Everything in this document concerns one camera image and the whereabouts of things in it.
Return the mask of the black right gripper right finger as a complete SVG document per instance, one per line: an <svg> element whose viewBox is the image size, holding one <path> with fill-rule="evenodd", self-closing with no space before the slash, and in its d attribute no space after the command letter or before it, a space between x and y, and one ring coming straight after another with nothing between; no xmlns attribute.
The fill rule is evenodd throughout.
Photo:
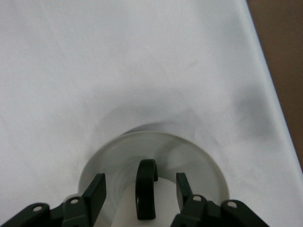
<svg viewBox="0 0 303 227"><path fill-rule="evenodd" d="M185 173L176 173L177 200L180 213L171 227L268 227L255 212L238 200L221 205L193 194Z"/></svg>

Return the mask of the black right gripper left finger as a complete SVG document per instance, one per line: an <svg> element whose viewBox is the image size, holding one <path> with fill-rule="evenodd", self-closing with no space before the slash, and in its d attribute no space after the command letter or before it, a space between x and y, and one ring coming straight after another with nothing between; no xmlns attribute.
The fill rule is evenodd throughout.
<svg viewBox="0 0 303 227"><path fill-rule="evenodd" d="M106 199L105 174L96 174L85 192L54 209L33 203L0 227L93 227Z"/></svg>

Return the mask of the white mug with black handle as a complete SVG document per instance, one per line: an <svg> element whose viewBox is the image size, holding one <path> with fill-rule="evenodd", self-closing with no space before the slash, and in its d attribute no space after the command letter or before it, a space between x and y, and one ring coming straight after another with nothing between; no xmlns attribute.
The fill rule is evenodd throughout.
<svg viewBox="0 0 303 227"><path fill-rule="evenodd" d="M176 184L158 176L155 160L144 159L135 182L121 197L111 227L170 227L178 213Z"/></svg>

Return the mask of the gray round plate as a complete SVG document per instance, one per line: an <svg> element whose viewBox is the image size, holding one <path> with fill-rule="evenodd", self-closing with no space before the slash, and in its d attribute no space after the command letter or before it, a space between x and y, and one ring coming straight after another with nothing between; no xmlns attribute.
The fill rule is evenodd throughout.
<svg viewBox="0 0 303 227"><path fill-rule="evenodd" d="M138 220L135 179L139 163L153 159L158 181L154 184L153 220ZM229 198L226 180L213 159L181 137L156 131L138 131L104 145L85 165L78 191L84 192L96 174L106 176L106 199L94 227L170 227L179 213L176 174L185 173L194 194L219 205Z"/></svg>

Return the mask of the white tablecloth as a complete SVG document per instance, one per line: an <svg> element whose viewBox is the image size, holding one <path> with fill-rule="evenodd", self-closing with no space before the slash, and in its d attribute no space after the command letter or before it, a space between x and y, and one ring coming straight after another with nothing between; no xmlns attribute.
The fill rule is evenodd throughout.
<svg viewBox="0 0 303 227"><path fill-rule="evenodd" d="M112 138L202 147L230 195L303 227L303 174L245 0L0 0L0 225L74 194Z"/></svg>

